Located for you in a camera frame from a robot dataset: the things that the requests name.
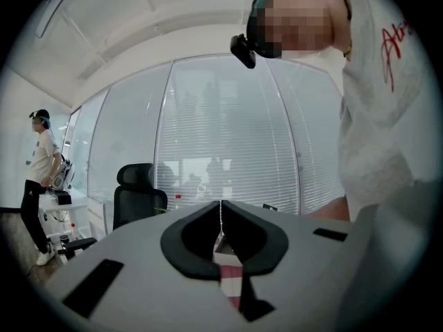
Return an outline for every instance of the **black mesh office chair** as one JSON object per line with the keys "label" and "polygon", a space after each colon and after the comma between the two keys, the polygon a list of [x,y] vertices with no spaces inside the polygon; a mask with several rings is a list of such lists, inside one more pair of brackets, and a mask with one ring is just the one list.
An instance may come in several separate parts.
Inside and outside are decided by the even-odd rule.
{"label": "black mesh office chair", "polygon": [[117,173],[113,230],[132,221],[165,212],[168,196],[150,183],[151,163],[126,165]]}

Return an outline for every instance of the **black cap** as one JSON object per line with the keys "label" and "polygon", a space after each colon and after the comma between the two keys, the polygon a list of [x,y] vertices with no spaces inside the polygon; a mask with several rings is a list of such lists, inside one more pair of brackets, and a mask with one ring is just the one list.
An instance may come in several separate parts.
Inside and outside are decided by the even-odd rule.
{"label": "black cap", "polygon": [[49,112],[45,109],[39,109],[34,113],[34,117],[45,117],[49,119]]}

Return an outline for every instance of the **white t-shirt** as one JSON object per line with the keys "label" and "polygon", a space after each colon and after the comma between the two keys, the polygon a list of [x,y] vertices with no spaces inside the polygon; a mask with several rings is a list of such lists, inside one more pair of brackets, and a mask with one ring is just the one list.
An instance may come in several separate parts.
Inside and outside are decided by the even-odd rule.
{"label": "white t-shirt", "polygon": [[53,156],[57,152],[60,152],[60,149],[55,142],[54,135],[52,131],[46,129],[39,134],[27,179],[37,183],[42,182],[49,175],[53,165]]}
{"label": "white t-shirt", "polygon": [[417,33],[392,0],[350,0],[338,168],[351,220],[415,180],[442,177],[442,101]]}

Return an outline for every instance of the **office chair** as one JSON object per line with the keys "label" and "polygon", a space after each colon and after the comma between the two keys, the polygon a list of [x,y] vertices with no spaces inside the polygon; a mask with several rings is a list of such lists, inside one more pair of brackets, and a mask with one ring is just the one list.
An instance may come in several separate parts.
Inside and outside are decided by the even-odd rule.
{"label": "office chair", "polygon": [[[168,196],[156,190],[150,182],[151,163],[136,163],[123,166],[117,173],[120,184],[114,192],[114,224],[112,230],[132,221],[149,218],[166,211]],[[93,237],[75,240],[58,250],[67,259],[75,256],[74,251],[86,250],[97,240]]]}

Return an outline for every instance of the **black camera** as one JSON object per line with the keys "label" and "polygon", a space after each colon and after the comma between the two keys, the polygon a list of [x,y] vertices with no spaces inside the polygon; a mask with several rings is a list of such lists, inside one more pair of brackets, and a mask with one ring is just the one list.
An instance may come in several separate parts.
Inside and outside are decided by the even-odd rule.
{"label": "black camera", "polygon": [[234,54],[247,68],[255,68],[255,53],[249,49],[248,41],[243,34],[230,39],[230,52]]}

